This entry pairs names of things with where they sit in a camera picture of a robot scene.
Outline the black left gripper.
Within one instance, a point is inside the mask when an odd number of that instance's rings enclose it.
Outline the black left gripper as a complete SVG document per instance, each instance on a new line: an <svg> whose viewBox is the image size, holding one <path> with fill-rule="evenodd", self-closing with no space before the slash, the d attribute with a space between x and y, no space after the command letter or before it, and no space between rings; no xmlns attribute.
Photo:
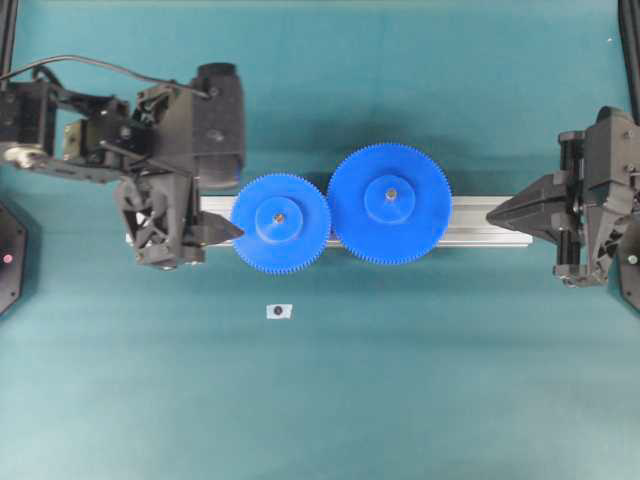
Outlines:
<svg viewBox="0 0 640 480"><path fill-rule="evenodd" d="M115 200L141 266L198 264L205 247L244 235L223 216L201 211L195 121L205 111L204 90L176 83L140 92L133 110L115 108Z"/></svg>

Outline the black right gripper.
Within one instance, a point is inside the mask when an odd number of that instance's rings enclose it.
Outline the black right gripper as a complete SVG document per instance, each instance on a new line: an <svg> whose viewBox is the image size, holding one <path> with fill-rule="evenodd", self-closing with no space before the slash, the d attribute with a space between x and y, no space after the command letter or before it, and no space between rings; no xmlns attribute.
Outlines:
<svg viewBox="0 0 640 480"><path fill-rule="evenodd" d="M560 169L491 210L495 226L560 243L553 273L564 285L603 285L639 210L639 125L605 106L583 131L563 132ZM564 212L569 216L565 227Z"/></svg>

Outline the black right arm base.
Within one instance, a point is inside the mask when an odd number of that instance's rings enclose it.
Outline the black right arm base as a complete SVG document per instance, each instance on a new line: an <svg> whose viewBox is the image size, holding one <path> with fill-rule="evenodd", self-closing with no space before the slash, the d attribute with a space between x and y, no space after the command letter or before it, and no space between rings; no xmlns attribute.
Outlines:
<svg viewBox="0 0 640 480"><path fill-rule="evenodd" d="M616 299L639 318L639 217L631 219L616 250L611 278L616 280ZM609 285L611 293L613 284Z"/></svg>

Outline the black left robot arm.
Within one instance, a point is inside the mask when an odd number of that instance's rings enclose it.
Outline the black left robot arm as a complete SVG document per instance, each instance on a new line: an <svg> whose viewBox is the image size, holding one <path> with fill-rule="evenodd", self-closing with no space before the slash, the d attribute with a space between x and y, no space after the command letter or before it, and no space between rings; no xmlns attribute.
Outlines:
<svg viewBox="0 0 640 480"><path fill-rule="evenodd" d="M236 67L201 65L187 84L153 79L134 102L65 88L44 65L1 80L1 160L97 184L115 201L136 260L172 270L242 235L202 209L205 190L236 186L245 165L244 94Z"/></svg>

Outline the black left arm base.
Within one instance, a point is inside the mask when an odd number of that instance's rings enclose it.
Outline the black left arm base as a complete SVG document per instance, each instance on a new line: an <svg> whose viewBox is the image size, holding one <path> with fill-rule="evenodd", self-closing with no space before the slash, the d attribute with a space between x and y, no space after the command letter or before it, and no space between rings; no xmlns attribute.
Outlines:
<svg viewBox="0 0 640 480"><path fill-rule="evenodd" d="M26 227L4 203L1 203L0 234L0 307L4 315L20 299L28 245Z"/></svg>

